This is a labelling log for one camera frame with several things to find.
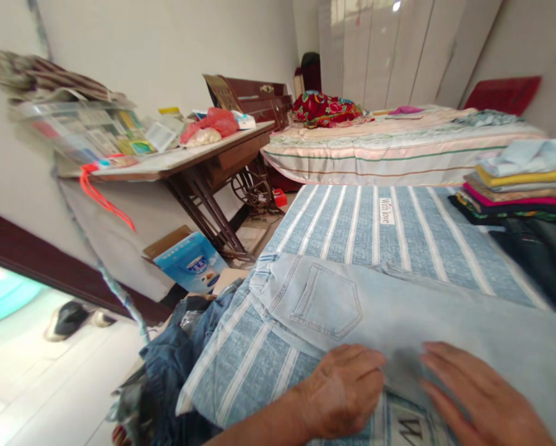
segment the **shoe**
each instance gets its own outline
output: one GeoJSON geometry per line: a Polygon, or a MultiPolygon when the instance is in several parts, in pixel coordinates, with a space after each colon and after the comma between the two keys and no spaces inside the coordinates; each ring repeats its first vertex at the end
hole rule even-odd
{"type": "Polygon", "coordinates": [[[98,308],[92,314],[92,318],[90,318],[90,322],[94,326],[104,328],[117,322],[117,319],[113,319],[112,317],[108,316],[104,310],[98,308]]]}
{"type": "Polygon", "coordinates": [[[49,327],[45,330],[45,339],[49,342],[61,342],[73,335],[88,319],[89,313],[78,302],[68,302],[53,312],[49,327]]]}

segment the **yellow folded shirt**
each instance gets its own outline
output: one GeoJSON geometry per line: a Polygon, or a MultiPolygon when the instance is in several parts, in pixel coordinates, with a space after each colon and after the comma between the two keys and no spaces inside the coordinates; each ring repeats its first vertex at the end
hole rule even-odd
{"type": "Polygon", "coordinates": [[[476,172],[480,176],[482,182],[485,183],[489,188],[507,186],[512,184],[549,183],[556,181],[556,170],[554,172],[520,173],[519,175],[510,175],[509,177],[495,178],[481,166],[477,165],[476,172]]]}

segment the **striped mattress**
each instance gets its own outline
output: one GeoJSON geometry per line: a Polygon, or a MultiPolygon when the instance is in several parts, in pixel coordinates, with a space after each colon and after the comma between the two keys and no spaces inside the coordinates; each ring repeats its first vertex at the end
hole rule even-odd
{"type": "MultiPolygon", "coordinates": [[[[354,265],[390,262],[425,277],[551,310],[497,248],[488,228],[470,225],[452,207],[447,196],[454,192],[451,187],[307,185],[264,252],[354,265]]],[[[275,322],[247,298],[248,283],[246,279],[235,294],[189,376],[178,413],[196,408],[226,428],[276,399],[316,367],[316,359],[271,331],[275,322]]],[[[407,444],[403,429],[394,422],[400,414],[411,414],[429,426],[428,438],[419,444],[453,444],[437,414],[389,390],[361,434],[333,443],[367,444],[373,439],[386,445],[407,444]]]]}
{"type": "Polygon", "coordinates": [[[344,128],[290,127],[273,134],[264,158],[285,177],[307,184],[378,186],[463,182],[477,157],[514,139],[545,138],[523,122],[472,127],[450,122],[475,109],[431,106],[419,120],[389,120],[344,128]]]}

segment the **blue striped fabric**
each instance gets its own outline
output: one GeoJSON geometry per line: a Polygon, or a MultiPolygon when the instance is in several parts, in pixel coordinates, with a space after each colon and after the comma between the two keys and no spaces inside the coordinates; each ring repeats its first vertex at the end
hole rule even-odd
{"type": "MultiPolygon", "coordinates": [[[[284,251],[355,265],[387,261],[421,276],[550,310],[519,267],[497,248],[489,228],[471,225],[449,203],[447,196],[454,192],[454,188],[307,185],[262,255],[284,251]],[[391,199],[394,224],[380,224],[381,198],[391,199]]],[[[275,321],[247,299],[248,284],[246,279],[235,294],[185,384],[178,413],[195,407],[219,426],[228,427],[276,399],[316,367],[316,359],[272,332],[275,321]]],[[[436,414],[422,413],[423,409],[386,390],[367,428],[334,443],[365,444],[376,439],[403,444],[403,430],[388,421],[400,411],[428,423],[430,444],[453,437],[436,414]]]]}

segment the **wrist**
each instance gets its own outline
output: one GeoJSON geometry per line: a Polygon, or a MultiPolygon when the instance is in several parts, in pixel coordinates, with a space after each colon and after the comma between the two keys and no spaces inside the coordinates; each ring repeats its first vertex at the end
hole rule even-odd
{"type": "Polygon", "coordinates": [[[316,435],[309,429],[305,422],[307,403],[301,385],[294,386],[279,400],[284,404],[284,413],[288,417],[288,424],[292,432],[299,440],[297,443],[306,444],[313,440],[316,435]]]}

